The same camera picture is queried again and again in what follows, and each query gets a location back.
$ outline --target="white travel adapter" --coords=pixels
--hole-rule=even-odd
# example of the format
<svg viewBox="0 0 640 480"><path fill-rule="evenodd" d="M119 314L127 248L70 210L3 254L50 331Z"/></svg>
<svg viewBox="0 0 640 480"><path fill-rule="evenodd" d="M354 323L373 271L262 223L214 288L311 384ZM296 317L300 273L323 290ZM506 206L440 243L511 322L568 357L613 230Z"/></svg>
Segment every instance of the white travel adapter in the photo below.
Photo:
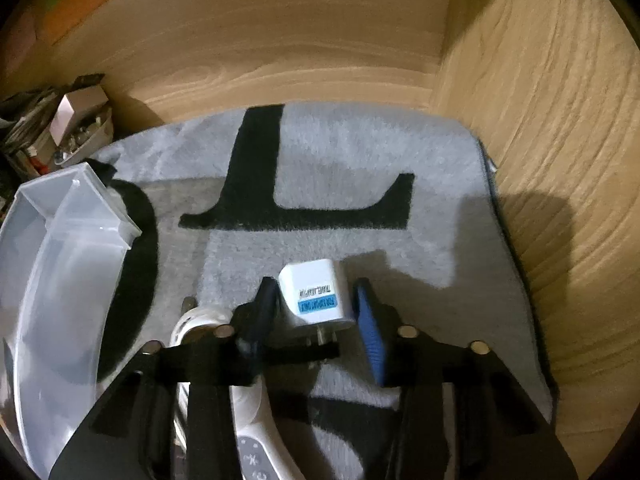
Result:
<svg viewBox="0 0 640 480"><path fill-rule="evenodd" d="M278 276L287 305L287 324L296 329L322 324L340 330L355 323L347 279L339 262L315 260L288 264Z"/></svg>

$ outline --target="transparent plastic container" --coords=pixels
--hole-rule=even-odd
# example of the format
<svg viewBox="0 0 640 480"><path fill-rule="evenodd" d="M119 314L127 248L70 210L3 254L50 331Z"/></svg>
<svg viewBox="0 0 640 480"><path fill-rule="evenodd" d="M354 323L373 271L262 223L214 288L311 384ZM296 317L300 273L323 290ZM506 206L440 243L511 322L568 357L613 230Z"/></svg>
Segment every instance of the transparent plastic container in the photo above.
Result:
<svg viewBox="0 0 640 480"><path fill-rule="evenodd" d="M42 479L94 405L104 323L140 233L86 163L20 186L0 230L0 422Z"/></svg>

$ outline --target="wood grain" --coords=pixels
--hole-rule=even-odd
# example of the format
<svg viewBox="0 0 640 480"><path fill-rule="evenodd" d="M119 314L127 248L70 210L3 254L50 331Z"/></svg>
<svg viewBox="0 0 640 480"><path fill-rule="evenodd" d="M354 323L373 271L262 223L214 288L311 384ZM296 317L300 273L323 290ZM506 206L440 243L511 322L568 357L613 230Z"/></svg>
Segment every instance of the wood grain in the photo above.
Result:
<svg viewBox="0 0 640 480"><path fill-rule="evenodd" d="M640 402L640 54L608 0L450 0L432 111L497 163L586 478Z"/></svg>
<svg viewBox="0 0 640 480"><path fill-rule="evenodd" d="M0 91L98 70L132 131L306 99L469 126L499 166L559 436L581 478L603 460L640 401L640 55L608 0L111 0Z"/></svg>
<svg viewBox="0 0 640 480"><path fill-rule="evenodd" d="M137 131L291 100L427 104L448 0L111 0L5 92L102 71L115 119Z"/></svg>

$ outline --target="white plastic part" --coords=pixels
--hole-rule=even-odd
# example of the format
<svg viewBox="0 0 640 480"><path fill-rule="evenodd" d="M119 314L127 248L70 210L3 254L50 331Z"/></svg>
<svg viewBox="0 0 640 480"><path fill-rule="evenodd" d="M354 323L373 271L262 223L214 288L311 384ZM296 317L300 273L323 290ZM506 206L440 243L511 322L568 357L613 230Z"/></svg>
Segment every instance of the white plastic part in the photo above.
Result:
<svg viewBox="0 0 640 480"><path fill-rule="evenodd" d="M354 323L340 263L325 259L288 264L280 271L278 281L291 328L322 324L339 330Z"/></svg>
<svg viewBox="0 0 640 480"><path fill-rule="evenodd" d="M113 141L113 121L111 120L111 108L106 111L106 118L104 123L94 131L94 134L87 139L87 141L80 146L73 154L64 162L60 164L62 168L68 168L74 164L77 164L81 160L85 160L87 157L92 156L95 152L111 144Z"/></svg>
<svg viewBox="0 0 640 480"><path fill-rule="evenodd" d="M179 345L185 334L193 328L199 326L215 327L226 324L230 320L231 312L196 307L180 318L171 334L169 345ZM300 469L293 462L285 447L273 420L267 388L264 386L262 377L258 376L252 386L232 386L230 389L236 437L247 436L257 440L280 480L304 480ZM178 409L181 412L182 420L187 418L188 398L189 384L180 383L178 385ZM178 418L174 419L174 427L178 442L183 449L187 449L185 428L182 427Z"/></svg>
<svg viewBox="0 0 640 480"><path fill-rule="evenodd" d="M94 405L107 311L140 233L86 163L20 186L0 230L15 416L43 480Z"/></svg>

